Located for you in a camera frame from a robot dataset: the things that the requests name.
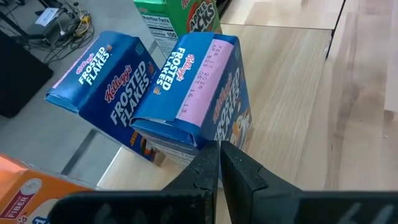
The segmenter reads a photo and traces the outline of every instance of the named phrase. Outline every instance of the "blue cereal box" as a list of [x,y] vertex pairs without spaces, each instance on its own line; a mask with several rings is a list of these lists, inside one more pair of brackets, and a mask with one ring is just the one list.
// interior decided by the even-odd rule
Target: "blue cereal box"
[[194,32],[178,40],[132,127],[187,165],[209,140],[231,141],[244,149],[251,121],[239,39]]
[[138,37],[104,31],[47,93],[149,161],[155,150],[130,127],[132,114],[159,68]]

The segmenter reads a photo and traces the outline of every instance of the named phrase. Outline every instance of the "orange cereal box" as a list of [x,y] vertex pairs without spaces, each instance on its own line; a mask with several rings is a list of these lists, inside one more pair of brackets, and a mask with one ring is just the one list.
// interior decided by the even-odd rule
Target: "orange cereal box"
[[93,187],[0,154],[0,223],[48,224],[58,199]]

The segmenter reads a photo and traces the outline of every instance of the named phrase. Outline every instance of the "gray floor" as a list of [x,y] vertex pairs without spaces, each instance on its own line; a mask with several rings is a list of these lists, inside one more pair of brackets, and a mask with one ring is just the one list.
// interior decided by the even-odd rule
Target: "gray floor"
[[[36,0],[26,1],[25,6],[13,12],[20,26],[25,29],[37,18],[34,11],[42,9]],[[116,30],[140,37],[146,47],[154,41],[133,0],[84,0],[80,1],[80,8],[91,13],[95,36],[102,30]],[[0,10],[8,11],[3,6],[0,6]],[[77,50],[64,60],[52,63],[53,78],[15,118],[0,117],[0,153],[61,172],[93,127],[74,114],[47,103],[44,96],[83,51]],[[47,52],[33,51],[33,54],[44,58]],[[161,66],[164,57],[158,48],[152,56]],[[120,144],[97,135],[71,176],[91,184],[97,183],[119,147]]]

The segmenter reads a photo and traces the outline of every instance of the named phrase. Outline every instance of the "cereal box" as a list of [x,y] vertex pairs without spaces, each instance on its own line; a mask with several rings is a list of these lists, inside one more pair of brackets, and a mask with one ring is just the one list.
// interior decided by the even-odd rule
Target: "cereal box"
[[193,32],[177,42],[134,114],[132,127],[187,165],[209,140],[227,140],[245,149],[251,121],[239,39]]
[[134,0],[151,34],[168,57],[178,37],[189,32],[221,33],[215,0]]
[[129,121],[158,73],[138,37],[105,31],[52,87],[46,100],[78,114],[153,161],[155,149],[130,127]]
[[93,187],[0,155],[0,223],[48,224],[58,199]]

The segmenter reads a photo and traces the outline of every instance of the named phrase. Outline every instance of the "green cereal box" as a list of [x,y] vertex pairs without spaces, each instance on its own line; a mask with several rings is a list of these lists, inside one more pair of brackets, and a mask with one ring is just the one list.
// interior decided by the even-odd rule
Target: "green cereal box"
[[215,0],[134,0],[163,54],[189,32],[221,33]]

